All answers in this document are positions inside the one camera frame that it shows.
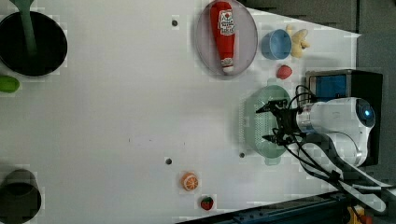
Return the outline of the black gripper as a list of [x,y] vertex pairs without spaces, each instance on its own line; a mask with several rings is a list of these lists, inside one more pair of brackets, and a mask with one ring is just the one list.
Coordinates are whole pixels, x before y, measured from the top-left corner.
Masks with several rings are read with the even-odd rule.
[[287,100],[275,100],[256,110],[256,114],[265,112],[271,112],[277,123],[277,127],[273,129],[274,134],[262,136],[266,141],[286,146],[293,142],[295,136],[303,134],[297,124],[297,116],[302,112],[300,107],[289,108]]

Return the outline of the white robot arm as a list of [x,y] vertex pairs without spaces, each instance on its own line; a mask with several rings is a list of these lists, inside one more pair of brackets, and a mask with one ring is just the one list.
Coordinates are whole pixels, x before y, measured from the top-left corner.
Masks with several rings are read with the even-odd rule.
[[306,136],[323,134],[329,137],[339,157],[361,166],[369,153],[369,138],[376,124],[375,111],[364,99],[347,97],[290,107],[288,100],[273,100],[255,113],[270,112],[276,117],[273,134],[263,138],[279,145],[288,145],[285,135]]

